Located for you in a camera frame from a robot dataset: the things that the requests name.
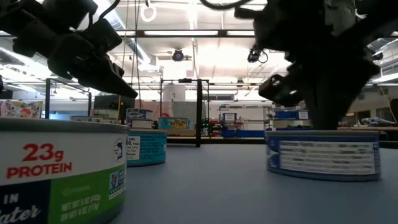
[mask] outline tuna can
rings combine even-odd
[[[189,129],[188,118],[159,118],[159,129]]]
[[[106,123],[106,124],[118,124],[118,121],[113,118],[103,118],[101,120],[101,123]]]
[[[127,119],[126,123],[131,128],[150,128],[152,129],[151,119]]]
[[[127,166],[148,166],[166,161],[167,132],[131,129],[127,138]]]
[[[128,108],[126,119],[152,119],[152,114],[151,110]]]
[[[99,118],[118,118],[117,110],[103,110],[103,109],[92,109],[90,115]]]
[[[109,223],[125,199],[128,131],[117,124],[0,118],[0,158],[6,158],[0,220]]]
[[[102,122],[102,118],[92,117],[92,116],[70,116],[71,121],[85,121],[85,122]]]
[[[376,131],[268,131],[266,141],[271,172],[346,182],[381,176]]]

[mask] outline green label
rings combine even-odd
[[[49,223],[85,223],[123,203],[124,168],[52,180]]]

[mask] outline gray table surface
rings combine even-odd
[[[127,170],[112,224],[396,224],[398,150],[381,150],[382,180],[342,183],[266,171],[265,146],[168,147],[167,162]]]

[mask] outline teal can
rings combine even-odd
[[[159,129],[189,129],[190,120],[188,118],[159,118]]]
[[[131,129],[127,137],[127,166],[149,166],[166,161],[167,132]]]

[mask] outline nutrition label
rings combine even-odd
[[[127,141],[127,160],[156,161],[165,156],[165,136],[145,134],[129,136]]]
[[[127,160],[139,160],[141,147],[140,136],[129,136],[127,139]]]
[[[280,141],[281,169],[321,174],[375,174],[372,142]]]

